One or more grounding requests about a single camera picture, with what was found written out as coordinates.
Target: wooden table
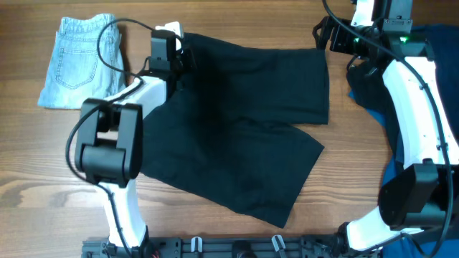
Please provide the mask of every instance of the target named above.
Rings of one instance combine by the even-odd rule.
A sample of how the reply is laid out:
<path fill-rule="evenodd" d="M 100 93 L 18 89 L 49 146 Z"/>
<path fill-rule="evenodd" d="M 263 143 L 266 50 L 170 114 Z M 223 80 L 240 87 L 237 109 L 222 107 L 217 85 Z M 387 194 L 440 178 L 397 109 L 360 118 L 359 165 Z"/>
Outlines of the wooden table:
<path fill-rule="evenodd" d="M 99 196 L 74 178 L 64 145 L 79 112 L 37 107 L 55 32 L 63 16 L 108 12 L 150 25 L 180 21 L 196 32 L 247 47 L 315 47 L 311 30 L 326 15 L 320 1 L 6 0 L 0 5 L 0 256 L 79 257 L 82 240 L 108 235 Z M 352 18 L 349 1 L 330 0 Z M 415 24 L 459 24 L 458 2 L 418 0 Z M 121 24 L 125 66 L 141 67 L 149 32 Z M 390 159 L 382 127 L 348 96 L 345 54 L 327 52 L 330 122 L 299 127 L 326 149 L 308 177 L 287 226 L 276 228 L 206 199 L 138 177 L 141 212 L 153 237 L 215 237 L 332 233 L 377 205 Z"/>

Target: black cloth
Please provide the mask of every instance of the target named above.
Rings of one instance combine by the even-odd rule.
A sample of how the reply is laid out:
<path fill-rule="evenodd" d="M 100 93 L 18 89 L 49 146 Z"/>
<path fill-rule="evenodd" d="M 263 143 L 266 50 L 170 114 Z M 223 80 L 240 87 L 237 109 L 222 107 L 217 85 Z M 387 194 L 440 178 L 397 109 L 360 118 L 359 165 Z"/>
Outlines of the black cloth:
<path fill-rule="evenodd" d="M 251 49 L 186 34 L 197 70 L 144 119 L 142 173 L 284 227 L 323 146 L 324 51 Z"/>
<path fill-rule="evenodd" d="M 393 154 L 395 154 L 397 152 L 397 139 L 400 134 L 397 113 L 389 90 L 384 86 L 382 71 L 377 70 L 371 76 L 367 75 L 372 67 L 370 62 L 364 62 L 351 68 L 347 73 L 347 80 L 357 104 L 366 109 L 375 110 L 385 117 L 386 123 L 384 125 L 387 139 Z"/>

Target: black cable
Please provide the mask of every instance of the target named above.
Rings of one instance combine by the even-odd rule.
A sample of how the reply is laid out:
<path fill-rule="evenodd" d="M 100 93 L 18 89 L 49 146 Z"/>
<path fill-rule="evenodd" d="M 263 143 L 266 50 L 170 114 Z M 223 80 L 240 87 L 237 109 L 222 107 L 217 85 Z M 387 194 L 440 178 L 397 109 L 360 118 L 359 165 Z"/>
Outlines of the black cable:
<path fill-rule="evenodd" d="M 401 238 L 403 238 L 402 235 L 397 235 L 396 237 L 394 237 L 393 239 L 389 239 L 385 242 L 382 242 L 381 244 L 376 244 L 370 248 L 368 248 L 367 250 L 364 250 L 364 251 L 361 251 L 361 252 L 358 252 L 357 254 L 355 254 L 354 256 L 351 256 L 349 258 L 357 258 L 357 257 L 360 257 L 360 256 L 365 256 L 365 255 L 368 255 L 368 254 L 371 254 L 374 250 L 377 250 L 381 247 L 385 247 L 385 246 L 388 246 L 396 241 L 399 241 Z"/>
<path fill-rule="evenodd" d="M 447 179 L 447 185 L 448 185 L 448 207 L 447 207 L 447 210 L 446 210 L 445 220 L 444 220 L 443 225 L 442 225 L 442 234 L 440 235 L 440 238 L 437 240 L 437 243 L 435 244 L 434 249 L 432 250 L 432 253 L 430 255 L 426 256 L 424 254 L 424 252 L 422 251 L 422 249 L 420 248 L 420 245 L 413 238 L 410 238 L 410 239 L 415 243 L 416 248 L 418 249 L 418 251 L 421 254 L 423 254 L 423 256 L 425 256 L 425 257 L 434 257 L 437 254 L 438 250 L 440 249 L 442 243 L 446 239 L 446 233 L 448 232 L 448 228 L 450 226 L 451 216 L 453 215 L 454 192 L 453 192 L 453 173 L 451 171 L 450 159 L 448 157 L 448 152 L 447 152 L 448 145 L 446 144 L 446 141 L 445 141 L 445 134 L 443 133 L 443 126 L 442 126 L 441 119 L 440 119 L 440 113 L 438 112 L 438 107 L 435 104 L 435 100 L 434 100 L 434 98 L 432 96 L 432 93 L 430 92 L 429 85 L 427 85 L 427 83 L 423 80 L 421 75 L 413 68 L 413 66 L 411 66 L 408 62 L 406 62 L 404 60 L 404 58 L 399 57 L 397 54 L 395 54 L 390 49 L 387 49 L 386 47 L 384 47 L 384 46 L 382 46 L 382 45 L 380 45 L 380 44 L 378 44 L 376 42 L 373 42 L 370 39 L 367 39 L 366 37 L 360 35 L 359 33 L 355 32 L 354 30 L 352 30 L 349 27 L 347 27 L 330 10 L 326 0 L 322 0 L 322 4 L 323 4 L 323 7 L 325 8 L 326 12 L 328 13 L 328 15 L 337 24 L 339 24 L 343 29 L 345 29 L 347 32 L 353 34 L 355 37 L 360 38 L 361 40 L 363 40 L 367 44 L 370 44 L 371 46 L 378 48 L 379 50 L 385 52 L 389 56 L 395 58 L 397 61 L 401 62 L 416 77 L 416 79 L 421 84 L 422 90 L 425 90 L 425 94 L 427 95 L 427 98 L 429 99 L 429 102 L 430 102 L 430 104 L 432 106 L 432 111 L 433 111 L 434 116 L 435 116 L 435 122 L 437 123 L 438 137 L 440 139 L 440 148 L 442 150 L 443 159 L 445 160 L 446 174 L 447 174 L 446 175 L 447 176 L 446 179 Z"/>
<path fill-rule="evenodd" d="M 422 250 L 422 247 L 421 245 L 413 238 L 413 236 L 411 234 L 408 234 L 408 233 L 401 233 L 400 234 L 402 237 L 406 237 L 408 239 L 411 239 L 411 241 L 413 242 L 413 244 L 415 244 L 415 247 L 416 249 L 418 250 L 418 252 L 421 254 L 422 257 L 426 257 L 427 255 L 424 253 L 424 251 Z"/>
<path fill-rule="evenodd" d="M 358 55 L 354 55 L 351 60 L 349 61 L 349 63 L 347 63 L 347 66 L 346 66 L 346 70 L 349 72 L 349 69 L 351 69 L 351 65 L 354 63 L 354 61 L 359 58 Z"/>
<path fill-rule="evenodd" d="M 110 202 L 110 205 L 112 207 L 112 212 L 113 212 L 113 219 L 115 221 L 115 225 L 116 225 L 116 229 L 118 231 L 118 235 L 120 237 L 120 240 L 123 244 L 123 247 L 126 251 L 126 254 L 128 255 L 128 257 L 132 257 L 132 254 L 131 252 L 129 251 L 129 248 L 128 248 L 128 245 L 126 244 L 126 240 L 124 238 L 124 235 L 123 235 L 123 229 L 121 228 L 120 226 L 120 222 L 119 222 L 119 218 L 118 218 L 118 213 L 116 211 L 116 207 L 115 207 L 115 201 L 113 199 L 113 193 L 111 193 L 107 188 L 99 185 L 99 184 L 96 184 L 96 183 L 91 183 L 89 181 L 86 180 L 86 178 L 83 178 L 75 168 L 73 168 L 72 166 L 72 163 L 70 161 L 70 146 L 72 145 L 72 140 L 73 138 L 75 137 L 75 134 L 76 132 L 78 131 L 78 129 L 81 127 L 81 125 L 94 113 L 96 112 L 97 110 L 101 109 L 102 107 L 105 107 L 105 106 L 109 106 L 111 104 L 113 104 L 114 102 L 116 101 L 119 101 L 119 100 L 122 100 L 124 99 L 125 97 L 129 96 L 130 94 L 132 94 L 133 92 L 135 92 L 136 90 L 138 90 L 144 83 L 145 81 L 143 81 L 142 77 L 139 75 L 139 74 L 134 74 L 132 72 L 129 72 L 129 71 L 125 71 L 125 70 L 121 70 L 121 69 L 118 69 L 117 67 L 114 67 L 110 64 L 108 64 L 103 58 L 102 58 L 102 55 L 100 54 L 100 39 L 102 38 L 102 35 L 103 35 L 103 32 L 109 27 L 111 26 L 112 24 L 116 24 L 118 22 L 133 22 L 133 23 L 136 23 L 136 24 L 139 24 L 141 25 L 142 27 L 145 27 L 147 29 L 150 29 L 153 31 L 153 28 L 151 28 L 150 26 L 148 25 L 145 25 L 139 21 L 136 21 L 136 20 L 133 20 L 133 19 L 128 19 L 128 18 L 122 18 L 122 19 L 114 19 L 110 22 L 108 22 L 103 28 L 102 30 L 100 31 L 99 33 L 99 36 L 98 36 L 98 40 L 97 40 L 97 51 L 98 51 L 98 56 L 99 56 L 99 59 L 100 61 L 107 67 L 117 71 L 117 72 L 121 72 L 123 73 L 124 75 L 128 75 L 128 76 L 133 76 L 135 78 L 138 78 L 140 80 L 140 82 L 135 86 L 133 87 L 131 90 L 123 93 L 122 95 L 116 97 L 116 98 L 113 98 L 112 100 L 110 101 L 107 101 L 106 103 L 104 104 L 100 104 L 96 107 L 94 107 L 93 109 L 91 109 L 88 113 L 86 113 L 84 116 L 82 116 L 77 124 L 74 126 L 74 128 L 72 129 L 72 131 L 70 132 L 70 135 L 69 135 L 69 138 L 67 139 L 67 144 L 65 146 L 65 161 L 67 162 L 67 166 L 69 167 L 70 171 L 72 171 L 72 173 L 78 177 L 79 179 L 81 179 L 82 181 L 86 182 L 86 183 L 90 183 L 94 186 L 97 186 L 98 188 L 102 189 L 108 196 L 108 200 Z M 146 66 L 146 61 L 148 60 L 148 58 L 145 60 L 145 62 L 143 63 L 143 68 L 142 70 L 145 69 L 145 66 Z"/>
<path fill-rule="evenodd" d="M 143 61 L 143 66 L 142 66 L 142 69 L 140 70 L 140 72 L 137 73 L 140 74 L 141 72 L 145 71 L 145 67 L 146 67 L 146 62 L 150 60 L 150 57 L 147 57 L 145 58 L 145 61 Z"/>

